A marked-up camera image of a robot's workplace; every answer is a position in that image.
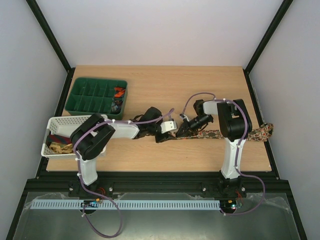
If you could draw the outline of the paisley patterned necktie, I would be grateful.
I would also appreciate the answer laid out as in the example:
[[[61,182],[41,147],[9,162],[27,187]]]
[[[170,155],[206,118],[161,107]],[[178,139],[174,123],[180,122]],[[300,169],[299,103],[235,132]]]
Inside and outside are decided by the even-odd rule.
[[[272,123],[263,123],[259,128],[253,129],[247,136],[247,141],[252,142],[266,142],[274,131],[274,125]],[[202,130],[196,135],[192,136],[179,136],[175,133],[169,133],[171,140],[192,140],[192,139],[223,139],[223,135],[220,130]]]

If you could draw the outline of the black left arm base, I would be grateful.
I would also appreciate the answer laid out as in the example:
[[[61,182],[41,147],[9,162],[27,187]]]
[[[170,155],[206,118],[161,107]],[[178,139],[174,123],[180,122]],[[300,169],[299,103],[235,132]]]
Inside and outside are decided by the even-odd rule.
[[[114,183],[112,181],[96,180],[94,183],[90,184],[89,186],[87,185],[84,185],[84,186],[86,189],[88,189],[91,192],[95,192],[107,197],[113,196]],[[97,197],[97,195],[94,195],[92,193],[85,191],[81,186],[81,182],[79,180],[70,181],[68,183],[68,187],[69,187],[69,191],[68,191],[69,197],[79,197],[79,198]]]

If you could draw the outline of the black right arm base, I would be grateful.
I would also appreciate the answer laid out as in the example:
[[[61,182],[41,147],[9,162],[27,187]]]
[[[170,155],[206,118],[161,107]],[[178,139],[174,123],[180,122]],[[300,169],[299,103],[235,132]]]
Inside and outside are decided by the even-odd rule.
[[[233,199],[238,196],[244,197],[246,189],[242,177],[224,178],[221,174],[212,180],[201,183],[202,196],[215,199]]]

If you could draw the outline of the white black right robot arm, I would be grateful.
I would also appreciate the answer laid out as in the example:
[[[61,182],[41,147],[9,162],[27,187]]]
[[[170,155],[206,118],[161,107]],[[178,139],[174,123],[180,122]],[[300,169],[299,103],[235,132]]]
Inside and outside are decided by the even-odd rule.
[[[242,151],[249,132],[252,131],[252,121],[242,99],[217,99],[211,101],[199,100],[194,109],[197,116],[189,120],[186,116],[183,122],[191,132],[202,128],[213,121],[213,115],[218,117],[219,130],[225,140],[224,161],[221,174],[225,178],[218,183],[218,191],[229,196],[236,189],[233,179],[240,174]]]

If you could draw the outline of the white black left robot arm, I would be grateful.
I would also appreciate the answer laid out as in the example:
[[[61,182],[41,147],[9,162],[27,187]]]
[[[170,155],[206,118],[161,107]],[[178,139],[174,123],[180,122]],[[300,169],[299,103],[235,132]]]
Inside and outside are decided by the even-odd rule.
[[[144,114],[129,120],[92,114],[70,134],[80,181],[89,186],[98,179],[97,158],[111,139],[135,140],[154,136],[156,143],[174,139],[181,126],[171,117],[173,111],[163,115],[159,109],[150,107]]]

